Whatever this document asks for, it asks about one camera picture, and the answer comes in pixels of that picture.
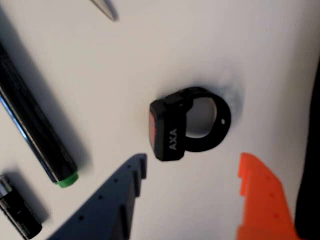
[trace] battery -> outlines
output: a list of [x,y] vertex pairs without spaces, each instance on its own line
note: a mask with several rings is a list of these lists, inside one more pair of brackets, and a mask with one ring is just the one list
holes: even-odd
[[77,179],[77,166],[0,43],[0,102],[52,182]]
[[40,222],[4,175],[0,175],[0,209],[25,240],[40,233]]

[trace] orange plastic part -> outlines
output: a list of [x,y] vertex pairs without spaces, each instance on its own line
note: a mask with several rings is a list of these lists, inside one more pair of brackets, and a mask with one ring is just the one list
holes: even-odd
[[238,169],[245,197],[237,240],[299,240],[281,182],[254,155],[242,153]]

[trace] white table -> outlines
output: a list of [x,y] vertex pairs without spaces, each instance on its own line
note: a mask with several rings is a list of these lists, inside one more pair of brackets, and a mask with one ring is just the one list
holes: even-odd
[[[241,152],[263,160],[283,184],[292,217],[300,186],[309,105],[320,52],[318,0],[113,0],[119,21],[89,0],[0,0],[1,41],[80,166],[61,189],[0,107],[0,171],[50,236],[129,156],[146,152],[132,240],[231,240],[241,223]],[[155,159],[149,104],[207,86],[231,106],[218,147]],[[0,216],[1,239],[20,240]]]

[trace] green cap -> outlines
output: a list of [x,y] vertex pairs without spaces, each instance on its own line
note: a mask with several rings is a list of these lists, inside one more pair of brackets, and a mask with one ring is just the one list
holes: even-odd
[[72,184],[75,183],[75,181],[77,181],[77,179],[79,178],[78,173],[75,172],[74,174],[72,174],[71,176],[56,182],[55,184],[59,185],[61,188],[66,188],[71,186]]

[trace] metal blade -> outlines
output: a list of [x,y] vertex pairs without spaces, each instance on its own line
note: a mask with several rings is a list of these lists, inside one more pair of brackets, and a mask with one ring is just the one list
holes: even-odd
[[113,13],[112,7],[105,0],[91,0],[111,21],[116,21],[117,18]]

